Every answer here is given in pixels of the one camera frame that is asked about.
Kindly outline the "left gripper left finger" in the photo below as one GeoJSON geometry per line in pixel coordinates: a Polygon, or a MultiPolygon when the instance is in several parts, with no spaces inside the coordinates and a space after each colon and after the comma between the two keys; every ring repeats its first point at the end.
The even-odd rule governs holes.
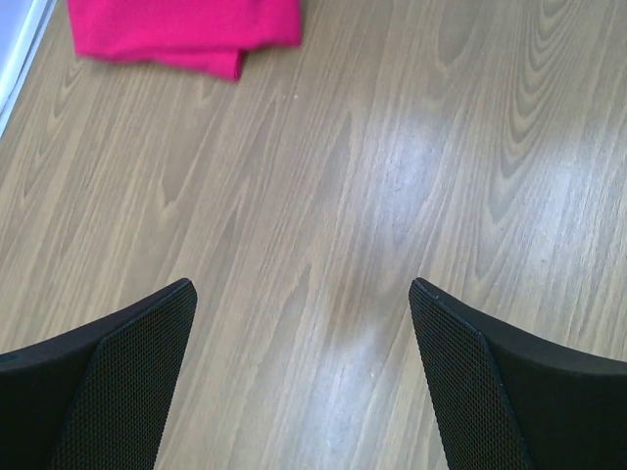
{"type": "Polygon", "coordinates": [[[4,469],[151,469],[191,333],[182,278],[120,311],[1,356],[4,469]]]}

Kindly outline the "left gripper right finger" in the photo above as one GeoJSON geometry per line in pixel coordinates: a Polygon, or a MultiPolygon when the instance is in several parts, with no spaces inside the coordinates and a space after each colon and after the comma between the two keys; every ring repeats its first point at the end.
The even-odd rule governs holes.
{"type": "Polygon", "coordinates": [[[625,362],[542,339],[423,278],[409,301],[449,468],[625,468],[625,362]]]}

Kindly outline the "crimson red t shirt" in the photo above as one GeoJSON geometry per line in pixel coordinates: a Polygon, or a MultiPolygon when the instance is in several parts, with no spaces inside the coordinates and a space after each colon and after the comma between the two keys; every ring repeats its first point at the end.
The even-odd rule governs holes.
{"type": "Polygon", "coordinates": [[[295,0],[68,3],[79,56],[119,64],[154,62],[237,81],[245,55],[298,47],[301,3],[295,0]]]}

